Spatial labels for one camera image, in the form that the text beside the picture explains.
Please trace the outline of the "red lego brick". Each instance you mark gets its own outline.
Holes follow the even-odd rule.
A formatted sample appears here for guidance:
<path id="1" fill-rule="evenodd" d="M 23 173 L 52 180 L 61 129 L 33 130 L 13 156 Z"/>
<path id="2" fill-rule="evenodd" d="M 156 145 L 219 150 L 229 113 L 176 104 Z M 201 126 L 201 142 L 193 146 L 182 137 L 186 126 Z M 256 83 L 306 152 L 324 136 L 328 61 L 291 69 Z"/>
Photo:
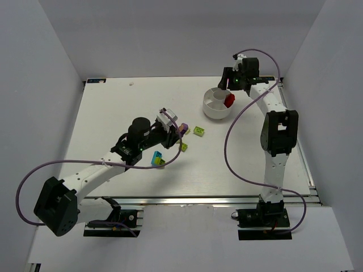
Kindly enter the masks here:
<path id="1" fill-rule="evenodd" d="M 234 94 L 229 94 L 225 98 L 224 106 L 226 108 L 230 108 L 233 105 L 234 101 L 235 101 L 235 95 Z"/>

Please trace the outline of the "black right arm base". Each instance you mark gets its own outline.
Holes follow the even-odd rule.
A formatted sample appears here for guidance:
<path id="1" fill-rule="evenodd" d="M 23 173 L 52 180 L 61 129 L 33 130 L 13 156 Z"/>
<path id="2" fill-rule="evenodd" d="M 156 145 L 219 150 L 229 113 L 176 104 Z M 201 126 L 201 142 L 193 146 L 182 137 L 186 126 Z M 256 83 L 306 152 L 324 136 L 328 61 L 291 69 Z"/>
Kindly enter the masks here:
<path id="1" fill-rule="evenodd" d="M 260 216 L 257 209 L 239 209 L 231 213 L 238 222 L 240 241 L 291 240 L 290 221 L 287 210 L 280 215 Z"/>

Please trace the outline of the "purple butterfly lego brick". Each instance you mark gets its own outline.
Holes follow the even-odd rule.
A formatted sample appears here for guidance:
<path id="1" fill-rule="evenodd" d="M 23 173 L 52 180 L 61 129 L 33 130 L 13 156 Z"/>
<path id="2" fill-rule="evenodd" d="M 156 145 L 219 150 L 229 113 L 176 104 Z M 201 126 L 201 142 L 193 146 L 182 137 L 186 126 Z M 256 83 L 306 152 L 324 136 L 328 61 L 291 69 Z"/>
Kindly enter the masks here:
<path id="1" fill-rule="evenodd" d="M 190 128 L 186 123 L 181 123 L 179 126 L 181 136 L 184 136 L 190 132 Z"/>

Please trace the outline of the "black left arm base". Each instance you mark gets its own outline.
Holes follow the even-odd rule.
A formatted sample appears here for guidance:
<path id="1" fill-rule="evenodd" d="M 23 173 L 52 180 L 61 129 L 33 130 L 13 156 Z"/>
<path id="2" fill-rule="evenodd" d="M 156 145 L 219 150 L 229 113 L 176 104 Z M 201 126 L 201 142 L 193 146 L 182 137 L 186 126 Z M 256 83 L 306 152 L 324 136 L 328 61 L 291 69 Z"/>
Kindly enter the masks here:
<path id="1" fill-rule="evenodd" d="M 84 199 L 80 205 L 86 217 L 84 237 L 137 238 L 143 225 L 143 210 L 122 207 L 111 197 Z"/>

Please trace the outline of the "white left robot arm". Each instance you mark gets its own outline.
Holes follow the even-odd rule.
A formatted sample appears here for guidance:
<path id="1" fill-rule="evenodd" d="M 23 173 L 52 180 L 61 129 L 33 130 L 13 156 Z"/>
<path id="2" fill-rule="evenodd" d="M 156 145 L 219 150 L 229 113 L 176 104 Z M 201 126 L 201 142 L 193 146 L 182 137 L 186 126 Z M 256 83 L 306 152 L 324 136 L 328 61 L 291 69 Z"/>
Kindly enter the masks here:
<path id="1" fill-rule="evenodd" d="M 135 118 L 116 144 L 100 160 L 61 180 L 51 177 L 43 185 L 36 202 L 35 215 L 58 237 L 68 233 L 78 223 L 95 227 L 129 228 L 127 216 L 111 197 L 88 199 L 96 188 L 129 169 L 136 169 L 143 151 L 161 144 L 169 149 L 182 138 L 177 116 L 162 109 L 155 122 Z"/>

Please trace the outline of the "teal long lego brick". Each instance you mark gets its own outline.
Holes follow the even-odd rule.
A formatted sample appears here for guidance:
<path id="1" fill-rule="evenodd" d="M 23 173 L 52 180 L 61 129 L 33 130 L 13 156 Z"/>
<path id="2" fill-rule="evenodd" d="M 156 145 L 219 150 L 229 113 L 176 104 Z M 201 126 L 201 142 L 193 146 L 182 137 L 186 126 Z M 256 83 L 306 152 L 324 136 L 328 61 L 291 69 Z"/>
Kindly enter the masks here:
<path id="1" fill-rule="evenodd" d="M 156 166 L 160 164 L 162 158 L 162 153 L 159 151 L 155 151 L 151 160 L 151 165 Z"/>

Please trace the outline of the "lime curved lego brick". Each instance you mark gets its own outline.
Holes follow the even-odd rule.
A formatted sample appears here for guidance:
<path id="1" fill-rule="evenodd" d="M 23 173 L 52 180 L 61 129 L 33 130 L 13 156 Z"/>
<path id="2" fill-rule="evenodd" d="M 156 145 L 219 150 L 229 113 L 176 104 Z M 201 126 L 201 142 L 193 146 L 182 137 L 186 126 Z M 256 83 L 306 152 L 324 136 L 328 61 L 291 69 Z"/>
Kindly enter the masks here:
<path id="1" fill-rule="evenodd" d="M 160 157 L 156 157 L 154 159 L 154 165 L 158 168 L 158 169 L 163 169 L 165 166 L 166 161 Z"/>

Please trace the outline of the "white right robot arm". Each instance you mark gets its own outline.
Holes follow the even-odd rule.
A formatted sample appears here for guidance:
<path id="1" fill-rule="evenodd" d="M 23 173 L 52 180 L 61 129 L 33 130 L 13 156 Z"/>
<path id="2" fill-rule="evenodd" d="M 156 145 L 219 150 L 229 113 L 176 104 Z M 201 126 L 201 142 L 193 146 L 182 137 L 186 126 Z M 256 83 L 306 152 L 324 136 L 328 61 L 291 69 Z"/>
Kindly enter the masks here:
<path id="1" fill-rule="evenodd" d="M 269 80 L 259 74 L 259 60 L 243 54 L 234 56 L 235 65 L 223 69 L 221 90 L 244 90 L 264 115 L 260 144 L 265 153 L 264 186 L 260 202 L 282 205 L 285 166 L 297 144 L 298 113 L 288 110 L 272 92 Z"/>

